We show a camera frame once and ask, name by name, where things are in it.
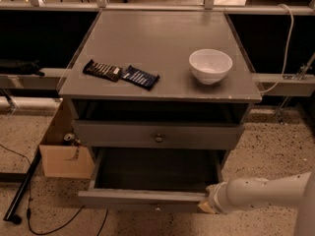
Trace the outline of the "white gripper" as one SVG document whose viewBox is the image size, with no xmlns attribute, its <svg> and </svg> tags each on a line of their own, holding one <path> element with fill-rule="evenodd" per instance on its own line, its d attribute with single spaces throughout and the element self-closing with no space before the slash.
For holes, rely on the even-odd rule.
<svg viewBox="0 0 315 236">
<path fill-rule="evenodd" d="M 208 198 L 198 203 L 198 208 L 209 214 L 228 214 L 233 212 L 227 195 L 227 182 L 210 185 L 206 188 Z"/>
</svg>

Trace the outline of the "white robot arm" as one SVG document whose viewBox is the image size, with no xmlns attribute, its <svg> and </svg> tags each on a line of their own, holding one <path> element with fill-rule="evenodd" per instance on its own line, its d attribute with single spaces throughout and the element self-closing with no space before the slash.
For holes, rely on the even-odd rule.
<svg viewBox="0 0 315 236">
<path fill-rule="evenodd" d="M 263 207 L 297 208 L 293 236 L 315 235 L 315 172 L 276 180 L 238 178 L 206 188 L 208 194 L 198 203 L 210 214 L 228 214 Z"/>
</svg>

